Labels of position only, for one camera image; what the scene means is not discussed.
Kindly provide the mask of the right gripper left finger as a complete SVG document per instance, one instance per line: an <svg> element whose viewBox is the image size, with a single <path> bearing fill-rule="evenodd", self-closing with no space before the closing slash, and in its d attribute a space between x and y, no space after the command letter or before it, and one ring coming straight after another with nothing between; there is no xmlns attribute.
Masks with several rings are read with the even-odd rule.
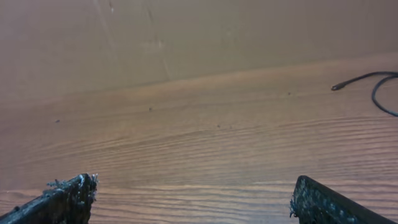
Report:
<svg viewBox="0 0 398 224"><path fill-rule="evenodd" d="M96 174L56 179L41 196L1 215L1 224L88 224L97 184Z"/></svg>

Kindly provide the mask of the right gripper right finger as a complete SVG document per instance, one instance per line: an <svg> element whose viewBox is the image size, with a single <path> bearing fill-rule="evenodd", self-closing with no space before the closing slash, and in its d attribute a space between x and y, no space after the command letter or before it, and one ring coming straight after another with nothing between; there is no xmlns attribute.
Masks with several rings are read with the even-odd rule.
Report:
<svg viewBox="0 0 398 224"><path fill-rule="evenodd" d="M296 181L290 216L300 224L395 224L306 175Z"/></svg>

